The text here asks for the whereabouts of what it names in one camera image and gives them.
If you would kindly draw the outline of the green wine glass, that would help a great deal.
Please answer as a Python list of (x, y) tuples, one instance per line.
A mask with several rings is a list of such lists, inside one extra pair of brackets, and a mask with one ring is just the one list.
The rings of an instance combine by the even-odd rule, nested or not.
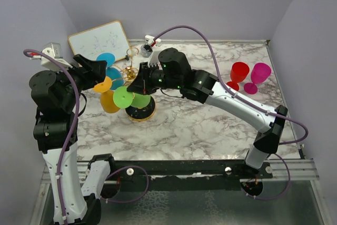
[(116, 106), (122, 109), (129, 106), (143, 108), (150, 103), (151, 96), (128, 92), (126, 86), (121, 86), (114, 91), (113, 100)]

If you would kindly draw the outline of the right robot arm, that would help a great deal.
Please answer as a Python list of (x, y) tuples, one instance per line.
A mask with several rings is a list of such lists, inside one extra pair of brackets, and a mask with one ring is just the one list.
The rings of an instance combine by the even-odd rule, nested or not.
[(158, 54), (158, 64), (142, 62), (127, 91), (151, 95), (158, 89), (177, 89), (183, 98), (223, 109), (253, 126), (257, 136), (248, 151), (242, 172), (254, 178), (266, 158), (277, 152), (288, 110), (260, 105), (222, 85), (219, 78), (204, 70), (193, 70), (184, 53), (167, 48)]

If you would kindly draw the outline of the pink wine glass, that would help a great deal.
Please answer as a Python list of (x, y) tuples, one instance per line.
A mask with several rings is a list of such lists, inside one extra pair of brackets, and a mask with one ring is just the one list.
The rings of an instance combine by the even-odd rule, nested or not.
[(271, 68), (265, 63), (256, 63), (251, 72), (251, 82), (244, 85), (247, 94), (256, 94), (258, 85), (263, 83), (272, 73)]

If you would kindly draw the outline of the red wine glass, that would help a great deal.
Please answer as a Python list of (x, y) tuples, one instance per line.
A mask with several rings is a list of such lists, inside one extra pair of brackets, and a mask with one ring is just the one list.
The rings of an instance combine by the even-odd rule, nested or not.
[(239, 83), (245, 80), (247, 75), (250, 72), (249, 66), (244, 62), (235, 62), (232, 65), (231, 72), (230, 72), (230, 78), (231, 80), (228, 81), (226, 84), (234, 89), (235, 91), (239, 91)]

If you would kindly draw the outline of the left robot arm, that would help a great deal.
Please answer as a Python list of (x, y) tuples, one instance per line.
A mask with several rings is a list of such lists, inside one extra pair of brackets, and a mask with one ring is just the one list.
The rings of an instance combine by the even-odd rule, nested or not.
[(93, 156), (88, 164), (89, 175), (80, 184), (77, 125), (81, 92), (104, 81), (107, 63), (88, 60), (80, 54), (73, 59), (79, 67), (63, 67), (52, 60), (57, 71), (41, 71), (31, 77), (31, 97), (37, 105), (33, 136), (51, 179), (51, 223), (99, 224), (101, 192), (104, 181), (116, 175), (115, 161), (111, 154)]

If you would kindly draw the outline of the blue wine glass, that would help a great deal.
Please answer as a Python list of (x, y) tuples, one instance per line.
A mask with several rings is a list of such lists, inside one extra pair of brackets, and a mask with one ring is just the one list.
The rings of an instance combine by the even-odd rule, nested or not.
[(112, 53), (102, 53), (97, 58), (97, 61), (105, 60), (107, 62), (106, 76), (112, 80), (111, 90), (116, 90), (117, 88), (123, 86), (124, 80), (122, 78), (122, 73), (119, 69), (113, 67), (115, 63), (115, 56)]

